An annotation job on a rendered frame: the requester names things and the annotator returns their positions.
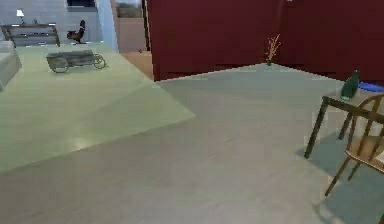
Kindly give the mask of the dry twig plant in vase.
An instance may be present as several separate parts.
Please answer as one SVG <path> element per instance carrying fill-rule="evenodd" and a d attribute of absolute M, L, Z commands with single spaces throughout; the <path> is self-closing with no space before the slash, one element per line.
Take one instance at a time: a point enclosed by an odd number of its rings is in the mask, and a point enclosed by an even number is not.
<path fill-rule="evenodd" d="M 276 52 L 281 45 L 279 38 L 280 38 L 280 35 L 277 34 L 275 37 L 271 37 L 268 40 L 268 52 L 266 53 L 266 56 L 267 56 L 266 63 L 268 66 L 272 65 L 272 59 L 276 55 Z"/>

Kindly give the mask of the dark wooden dining table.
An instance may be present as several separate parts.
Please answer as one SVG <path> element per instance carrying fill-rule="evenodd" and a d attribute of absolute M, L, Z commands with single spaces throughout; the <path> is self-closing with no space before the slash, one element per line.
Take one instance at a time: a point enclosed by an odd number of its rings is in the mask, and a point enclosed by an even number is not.
<path fill-rule="evenodd" d="M 338 139 L 342 140 L 345 137 L 347 128 L 350 126 L 352 122 L 352 118 L 355 115 L 360 115 L 360 111 L 365 112 L 365 109 L 363 108 L 363 106 L 369 100 L 376 100 L 376 99 L 379 99 L 380 97 L 384 97 L 384 93 L 369 92 L 365 90 L 358 90 L 357 94 L 350 100 L 342 100 L 341 95 L 338 92 L 332 92 L 324 95 L 322 97 L 321 106 L 320 106 L 315 124 L 313 126 L 311 136 L 309 138 L 306 150 L 304 152 L 304 157 L 308 159 L 311 156 L 318 133 L 320 131 L 327 108 L 329 106 L 347 113 L 346 118 L 341 127 L 340 133 L 338 135 Z"/>

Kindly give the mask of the dark brown chair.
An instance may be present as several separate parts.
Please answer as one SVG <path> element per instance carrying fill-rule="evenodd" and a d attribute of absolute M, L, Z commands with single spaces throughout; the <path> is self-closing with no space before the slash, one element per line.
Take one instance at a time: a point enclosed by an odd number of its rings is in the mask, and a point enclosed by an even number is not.
<path fill-rule="evenodd" d="M 85 24 L 86 22 L 84 20 L 80 21 L 79 24 L 79 30 L 78 31 L 69 31 L 67 33 L 67 38 L 69 40 L 75 40 L 77 43 L 81 44 L 81 39 L 84 36 L 85 33 Z"/>

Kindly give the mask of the dark window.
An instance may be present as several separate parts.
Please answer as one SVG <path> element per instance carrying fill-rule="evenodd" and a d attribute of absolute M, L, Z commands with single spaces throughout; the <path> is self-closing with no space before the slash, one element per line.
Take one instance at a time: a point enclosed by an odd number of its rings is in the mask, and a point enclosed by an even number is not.
<path fill-rule="evenodd" d="M 67 0 L 68 7 L 85 7 L 85 8 L 94 8 L 94 0 Z"/>

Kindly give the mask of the dark green bottle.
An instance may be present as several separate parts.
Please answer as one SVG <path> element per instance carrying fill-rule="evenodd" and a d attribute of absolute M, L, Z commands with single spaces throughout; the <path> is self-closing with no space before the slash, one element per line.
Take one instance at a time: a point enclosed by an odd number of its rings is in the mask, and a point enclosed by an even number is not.
<path fill-rule="evenodd" d="M 352 75 L 345 81 L 340 93 L 341 99 L 350 100 L 354 97 L 359 87 L 359 74 L 358 70 L 354 70 Z"/>

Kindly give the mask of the brown wooden chair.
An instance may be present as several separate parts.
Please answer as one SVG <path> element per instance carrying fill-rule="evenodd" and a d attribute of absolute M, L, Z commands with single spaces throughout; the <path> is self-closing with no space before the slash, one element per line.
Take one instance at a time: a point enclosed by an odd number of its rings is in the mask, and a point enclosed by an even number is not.
<path fill-rule="evenodd" d="M 350 161 L 354 161 L 347 180 L 350 181 L 361 166 L 366 166 L 384 175 L 384 112 L 379 107 L 384 100 L 384 93 L 364 99 L 362 103 L 352 110 L 352 124 L 349 130 L 347 146 L 344 150 L 345 160 L 336 175 L 328 185 L 325 196 L 328 196 Z M 359 118 L 367 120 L 364 133 L 355 135 Z"/>

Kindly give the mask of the blue plate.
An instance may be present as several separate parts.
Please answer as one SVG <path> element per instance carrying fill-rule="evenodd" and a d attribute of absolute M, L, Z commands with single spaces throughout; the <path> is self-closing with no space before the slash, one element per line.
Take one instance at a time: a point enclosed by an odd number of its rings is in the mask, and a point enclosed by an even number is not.
<path fill-rule="evenodd" d="M 384 92 L 384 87 L 372 83 L 361 82 L 359 88 L 370 92 Z"/>

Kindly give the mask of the grey sofa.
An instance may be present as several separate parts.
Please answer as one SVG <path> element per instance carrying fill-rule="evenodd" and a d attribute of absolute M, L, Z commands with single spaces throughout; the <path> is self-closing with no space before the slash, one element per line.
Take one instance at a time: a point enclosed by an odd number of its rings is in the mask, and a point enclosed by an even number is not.
<path fill-rule="evenodd" d="M 0 41 L 0 92 L 22 68 L 20 58 L 12 41 Z"/>

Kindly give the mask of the framed wall picture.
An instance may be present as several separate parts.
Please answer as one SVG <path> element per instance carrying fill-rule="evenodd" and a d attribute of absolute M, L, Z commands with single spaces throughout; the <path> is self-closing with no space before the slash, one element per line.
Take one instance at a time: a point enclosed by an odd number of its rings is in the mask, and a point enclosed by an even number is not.
<path fill-rule="evenodd" d="M 143 16 L 141 0 L 115 0 L 115 4 L 119 18 L 141 18 Z"/>

